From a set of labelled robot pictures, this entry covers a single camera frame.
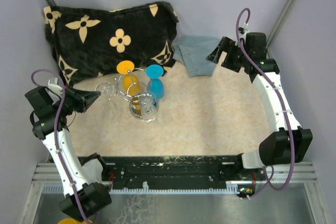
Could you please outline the clear champagne glass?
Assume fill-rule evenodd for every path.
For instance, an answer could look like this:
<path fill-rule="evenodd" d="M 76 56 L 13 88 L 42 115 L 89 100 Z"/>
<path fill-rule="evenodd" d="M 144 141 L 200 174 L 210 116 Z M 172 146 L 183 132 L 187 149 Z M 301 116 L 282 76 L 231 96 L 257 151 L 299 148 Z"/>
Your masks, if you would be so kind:
<path fill-rule="evenodd" d="M 111 101 L 112 98 L 117 94 L 117 89 L 114 85 L 109 82 L 102 82 L 96 86 L 96 91 L 101 93 L 101 97 L 106 98 Z"/>

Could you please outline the chrome wine glass rack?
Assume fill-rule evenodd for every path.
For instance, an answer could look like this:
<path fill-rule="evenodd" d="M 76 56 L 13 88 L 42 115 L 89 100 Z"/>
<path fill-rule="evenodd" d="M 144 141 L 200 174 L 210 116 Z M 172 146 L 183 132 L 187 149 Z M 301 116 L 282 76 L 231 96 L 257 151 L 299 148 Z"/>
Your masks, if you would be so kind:
<path fill-rule="evenodd" d="M 117 70 L 119 77 L 114 79 L 118 95 L 129 103 L 131 114 L 145 122 L 152 122 L 157 117 L 158 100 L 155 93 L 133 73 L 140 68 L 126 66 Z"/>

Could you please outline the black floral blanket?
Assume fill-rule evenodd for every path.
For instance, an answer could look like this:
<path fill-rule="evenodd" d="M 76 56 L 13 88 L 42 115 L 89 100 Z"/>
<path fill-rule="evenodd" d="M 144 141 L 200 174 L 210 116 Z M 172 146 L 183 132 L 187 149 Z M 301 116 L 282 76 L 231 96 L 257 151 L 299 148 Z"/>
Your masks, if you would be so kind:
<path fill-rule="evenodd" d="M 168 2 L 99 10 L 47 6 L 45 36 L 66 85 L 117 73 L 117 65 L 160 65 L 167 73 L 175 64 L 173 40 L 177 14 Z"/>

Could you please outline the yellow object at bottom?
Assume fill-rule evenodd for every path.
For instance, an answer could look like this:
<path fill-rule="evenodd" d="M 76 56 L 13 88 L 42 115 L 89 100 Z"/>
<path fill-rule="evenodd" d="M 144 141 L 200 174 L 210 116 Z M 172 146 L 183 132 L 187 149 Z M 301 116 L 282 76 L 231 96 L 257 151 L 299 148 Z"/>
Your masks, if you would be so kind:
<path fill-rule="evenodd" d="M 60 220 L 58 224 L 87 224 L 85 221 L 77 221 L 75 219 L 66 218 L 63 220 Z"/>

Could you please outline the blue wine glass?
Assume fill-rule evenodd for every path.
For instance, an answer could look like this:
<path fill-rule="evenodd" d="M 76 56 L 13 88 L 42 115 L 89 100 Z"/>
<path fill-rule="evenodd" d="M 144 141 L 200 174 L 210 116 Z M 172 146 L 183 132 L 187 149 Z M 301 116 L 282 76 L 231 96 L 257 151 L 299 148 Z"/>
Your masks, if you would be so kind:
<path fill-rule="evenodd" d="M 162 99 L 164 97 L 164 84 L 160 78 L 164 74 L 164 69 L 160 65 L 150 65 L 145 72 L 150 78 L 147 89 L 155 94 L 157 100 Z"/>

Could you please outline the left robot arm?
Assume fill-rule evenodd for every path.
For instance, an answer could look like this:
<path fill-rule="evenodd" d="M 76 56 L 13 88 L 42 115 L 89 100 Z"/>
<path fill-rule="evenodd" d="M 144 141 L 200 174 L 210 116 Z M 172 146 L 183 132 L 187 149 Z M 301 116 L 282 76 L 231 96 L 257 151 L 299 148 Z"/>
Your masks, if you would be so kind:
<path fill-rule="evenodd" d="M 89 217 L 111 204 L 109 191 L 102 183 L 108 177 L 109 167 L 97 153 L 80 162 L 72 145 L 67 116 L 86 112 L 100 94 L 99 91 L 65 88 L 57 102 L 42 86 L 25 94 L 33 107 L 31 117 L 38 118 L 31 121 L 32 132 L 48 149 L 62 182 L 65 198 L 59 207 L 80 222 L 88 222 Z"/>

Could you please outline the blue denim cloth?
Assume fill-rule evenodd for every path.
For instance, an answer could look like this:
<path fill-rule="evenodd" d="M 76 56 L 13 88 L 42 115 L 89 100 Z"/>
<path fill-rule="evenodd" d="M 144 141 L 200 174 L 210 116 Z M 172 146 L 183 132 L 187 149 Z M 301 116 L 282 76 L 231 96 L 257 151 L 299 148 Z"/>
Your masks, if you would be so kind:
<path fill-rule="evenodd" d="M 182 63 L 190 78 L 213 75 L 215 64 L 206 60 L 220 44 L 221 39 L 208 36 L 184 36 L 173 43 L 173 59 Z"/>

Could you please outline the orange wine glass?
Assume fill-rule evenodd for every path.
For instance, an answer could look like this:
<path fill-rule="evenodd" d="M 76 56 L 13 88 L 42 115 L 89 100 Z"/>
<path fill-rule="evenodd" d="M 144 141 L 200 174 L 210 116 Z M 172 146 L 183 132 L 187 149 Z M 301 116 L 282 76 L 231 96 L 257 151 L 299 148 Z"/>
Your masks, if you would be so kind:
<path fill-rule="evenodd" d="M 135 69 L 135 65 L 130 60 L 124 60 L 117 65 L 117 72 L 120 74 L 120 77 L 123 76 L 122 86 L 124 91 L 122 92 L 119 89 L 117 84 L 118 93 L 124 100 L 130 101 L 131 108 L 134 113 L 139 113 L 141 106 L 139 104 L 139 99 L 136 95 L 141 93 L 141 85 L 139 79 L 132 72 Z"/>

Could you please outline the right corner aluminium post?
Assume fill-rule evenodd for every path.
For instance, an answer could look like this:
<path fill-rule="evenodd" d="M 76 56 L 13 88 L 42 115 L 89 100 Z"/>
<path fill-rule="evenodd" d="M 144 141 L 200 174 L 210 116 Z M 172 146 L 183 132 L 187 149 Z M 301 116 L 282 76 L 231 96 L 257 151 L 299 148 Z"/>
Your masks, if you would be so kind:
<path fill-rule="evenodd" d="M 287 16 L 290 14 L 291 9 L 294 5 L 296 0 L 286 0 L 284 7 L 282 8 L 279 17 L 277 18 L 270 35 L 268 36 L 267 40 L 267 48 L 270 48 L 271 44 L 274 42 L 277 34 L 279 33 L 281 27 L 283 26 L 284 22 L 286 21 Z"/>

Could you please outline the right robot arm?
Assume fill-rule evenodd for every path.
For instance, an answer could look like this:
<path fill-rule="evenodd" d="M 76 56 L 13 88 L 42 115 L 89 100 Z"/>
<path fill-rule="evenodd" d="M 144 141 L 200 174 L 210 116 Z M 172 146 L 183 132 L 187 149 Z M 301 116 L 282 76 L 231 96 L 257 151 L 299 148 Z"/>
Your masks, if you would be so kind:
<path fill-rule="evenodd" d="M 246 59 L 238 43 L 228 37 L 223 37 L 206 59 L 218 63 L 220 55 L 225 52 L 222 67 L 234 72 L 243 69 L 258 91 L 265 109 L 269 136 L 256 150 L 242 153 L 241 162 L 234 167 L 235 175 L 245 180 L 253 174 L 255 168 L 290 162 L 300 163 L 313 135 L 310 129 L 302 128 L 288 104 L 281 84 L 279 67 L 274 59 L 266 57 L 266 35 L 248 33 L 243 45 L 254 65 Z"/>

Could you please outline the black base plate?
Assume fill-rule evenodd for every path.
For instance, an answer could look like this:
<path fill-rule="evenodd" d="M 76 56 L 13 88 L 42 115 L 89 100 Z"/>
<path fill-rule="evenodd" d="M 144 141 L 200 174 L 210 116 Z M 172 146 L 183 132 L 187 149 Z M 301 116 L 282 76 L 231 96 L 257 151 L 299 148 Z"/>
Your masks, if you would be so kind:
<path fill-rule="evenodd" d="M 263 180 L 259 168 L 244 169 L 240 157 L 225 156 L 106 156 L 92 154 L 103 165 L 102 179 L 112 188 L 225 189 L 229 181 L 248 184 Z"/>

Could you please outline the aluminium rail frame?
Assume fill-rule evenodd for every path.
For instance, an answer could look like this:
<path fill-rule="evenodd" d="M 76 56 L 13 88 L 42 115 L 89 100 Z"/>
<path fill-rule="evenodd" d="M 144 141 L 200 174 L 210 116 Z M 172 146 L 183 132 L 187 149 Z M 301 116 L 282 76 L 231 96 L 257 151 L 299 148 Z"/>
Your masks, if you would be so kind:
<path fill-rule="evenodd" d="M 331 223 L 310 162 L 240 172 L 233 156 L 107 157 L 98 223 Z"/>

